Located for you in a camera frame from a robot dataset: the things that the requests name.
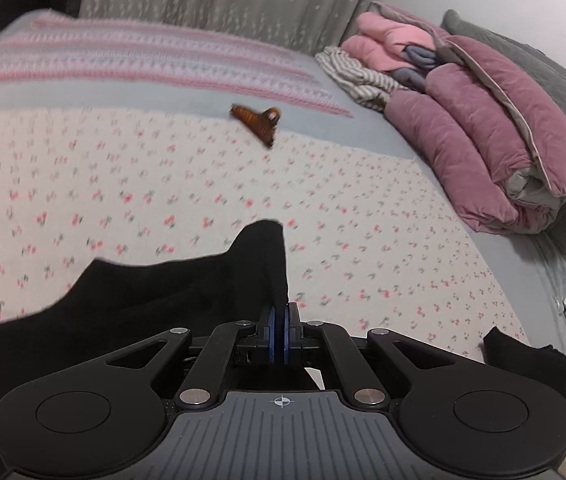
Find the black pants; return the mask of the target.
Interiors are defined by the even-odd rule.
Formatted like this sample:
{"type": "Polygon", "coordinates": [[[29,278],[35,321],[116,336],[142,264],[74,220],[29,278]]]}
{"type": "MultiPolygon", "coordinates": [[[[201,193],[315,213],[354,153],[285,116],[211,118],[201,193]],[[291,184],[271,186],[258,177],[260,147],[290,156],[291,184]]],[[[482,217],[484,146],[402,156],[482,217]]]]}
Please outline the black pants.
{"type": "Polygon", "coordinates": [[[0,479],[555,479],[566,358],[490,330],[475,362],[299,318],[282,227],[220,255],[97,260],[0,323],[0,479]],[[277,362],[267,316],[277,311],[277,362]]]}

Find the cherry print bed sheet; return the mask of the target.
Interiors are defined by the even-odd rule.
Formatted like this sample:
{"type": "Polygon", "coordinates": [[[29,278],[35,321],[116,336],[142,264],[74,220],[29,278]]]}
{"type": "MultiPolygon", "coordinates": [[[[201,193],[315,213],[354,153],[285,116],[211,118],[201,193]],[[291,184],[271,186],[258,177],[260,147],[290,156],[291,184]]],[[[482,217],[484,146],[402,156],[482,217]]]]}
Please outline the cherry print bed sheet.
{"type": "Polygon", "coordinates": [[[544,232],[472,229],[384,110],[317,65],[348,116],[141,81],[0,84],[0,322],[49,307],[94,260],[212,254],[274,219],[305,318],[472,358],[498,327],[566,354],[566,263],[544,232]],[[273,148],[233,104],[280,110],[273,148]]]}

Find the brown hair claw clip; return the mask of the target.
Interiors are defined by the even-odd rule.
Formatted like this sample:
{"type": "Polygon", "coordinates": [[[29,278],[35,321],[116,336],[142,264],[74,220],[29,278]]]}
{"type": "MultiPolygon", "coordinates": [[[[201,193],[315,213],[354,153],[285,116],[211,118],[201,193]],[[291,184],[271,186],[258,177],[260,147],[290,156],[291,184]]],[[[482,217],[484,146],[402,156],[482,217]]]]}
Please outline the brown hair claw clip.
{"type": "Polygon", "coordinates": [[[243,124],[266,147],[273,148],[274,135],[277,124],[281,119],[281,112],[276,107],[270,107],[263,112],[252,108],[233,104],[230,115],[243,124]]]}

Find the striped folded cloth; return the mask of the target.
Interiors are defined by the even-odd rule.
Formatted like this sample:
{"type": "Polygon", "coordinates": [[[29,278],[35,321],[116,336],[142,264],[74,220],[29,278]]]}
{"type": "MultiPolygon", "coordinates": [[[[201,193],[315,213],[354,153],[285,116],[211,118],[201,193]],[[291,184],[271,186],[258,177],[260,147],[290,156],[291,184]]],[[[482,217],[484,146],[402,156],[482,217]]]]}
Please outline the striped folded cloth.
{"type": "Polygon", "coordinates": [[[340,47],[325,47],[315,55],[315,62],[353,101],[376,112],[385,110],[395,91],[407,90],[393,77],[365,67],[340,47]]]}

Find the pink folded quilt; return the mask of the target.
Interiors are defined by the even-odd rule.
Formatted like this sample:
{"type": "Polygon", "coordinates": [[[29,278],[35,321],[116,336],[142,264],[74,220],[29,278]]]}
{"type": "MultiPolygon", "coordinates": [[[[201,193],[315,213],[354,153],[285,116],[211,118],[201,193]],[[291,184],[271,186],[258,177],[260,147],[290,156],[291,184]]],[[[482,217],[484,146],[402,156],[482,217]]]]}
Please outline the pink folded quilt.
{"type": "Polygon", "coordinates": [[[546,93],[487,44],[392,6],[379,11],[429,32],[443,60],[426,76],[424,93],[395,91],[384,114],[427,160],[456,213],[479,232],[545,230],[566,202],[542,168],[528,124],[536,113],[551,116],[546,93]]]}

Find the blue grey folded garment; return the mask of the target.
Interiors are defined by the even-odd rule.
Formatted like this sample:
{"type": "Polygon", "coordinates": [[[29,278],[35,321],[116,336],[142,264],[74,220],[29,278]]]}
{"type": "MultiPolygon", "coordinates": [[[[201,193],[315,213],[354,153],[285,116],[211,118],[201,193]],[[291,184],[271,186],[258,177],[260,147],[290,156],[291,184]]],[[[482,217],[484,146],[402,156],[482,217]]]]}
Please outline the blue grey folded garment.
{"type": "Polygon", "coordinates": [[[401,57],[407,65],[392,70],[389,76],[408,89],[424,93],[426,76],[443,63],[442,58],[436,51],[415,44],[406,46],[401,57]]]}

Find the light pink folded garment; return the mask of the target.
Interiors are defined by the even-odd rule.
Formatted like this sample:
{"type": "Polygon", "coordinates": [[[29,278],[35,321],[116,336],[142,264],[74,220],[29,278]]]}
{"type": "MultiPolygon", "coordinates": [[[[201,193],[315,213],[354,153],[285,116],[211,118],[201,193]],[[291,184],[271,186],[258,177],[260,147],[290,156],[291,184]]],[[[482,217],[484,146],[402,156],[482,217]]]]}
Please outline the light pink folded garment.
{"type": "Polygon", "coordinates": [[[419,26],[383,18],[364,12],[356,18],[357,32],[341,44],[353,58],[365,67],[382,73],[407,65],[401,52],[410,44],[437,52],[434,38],[419,26]]]}

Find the pink striped blanket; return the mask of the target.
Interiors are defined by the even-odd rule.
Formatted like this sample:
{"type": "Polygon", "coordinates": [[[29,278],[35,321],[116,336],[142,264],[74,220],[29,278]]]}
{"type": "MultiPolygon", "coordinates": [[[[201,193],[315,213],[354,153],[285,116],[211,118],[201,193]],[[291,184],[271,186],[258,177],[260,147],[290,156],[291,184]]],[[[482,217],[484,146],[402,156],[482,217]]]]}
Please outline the pink striped blanket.
{"type": "Polygon", "coordinates": [[[26,14],[0,34],[0,84],[118,80],[225,91],[335,116],[348,110],[317,63],[263,42],[134,20],[26,14]]]}

